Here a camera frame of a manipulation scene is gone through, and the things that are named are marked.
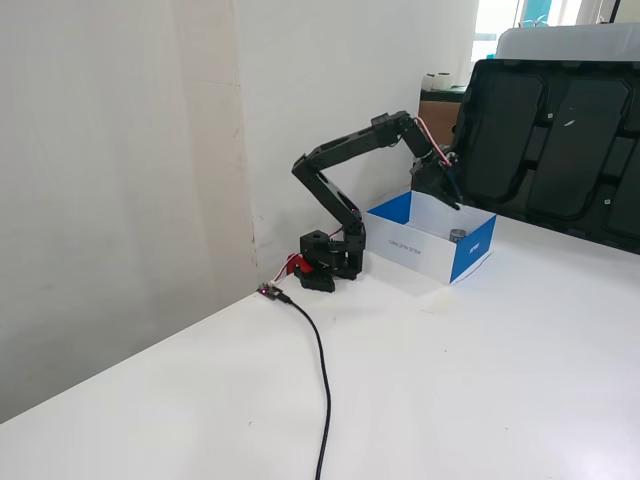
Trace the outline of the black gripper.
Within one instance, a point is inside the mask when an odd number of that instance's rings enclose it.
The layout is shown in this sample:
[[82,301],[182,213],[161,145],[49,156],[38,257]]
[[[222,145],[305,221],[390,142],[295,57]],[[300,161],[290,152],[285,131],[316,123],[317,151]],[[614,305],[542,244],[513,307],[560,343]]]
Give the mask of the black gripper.
[[427,155],[414,158],[410,169],[411,188],[426,193],[441,203],[459,210],[464,201],[455,172],[442,162],[441,155],[432,149]]

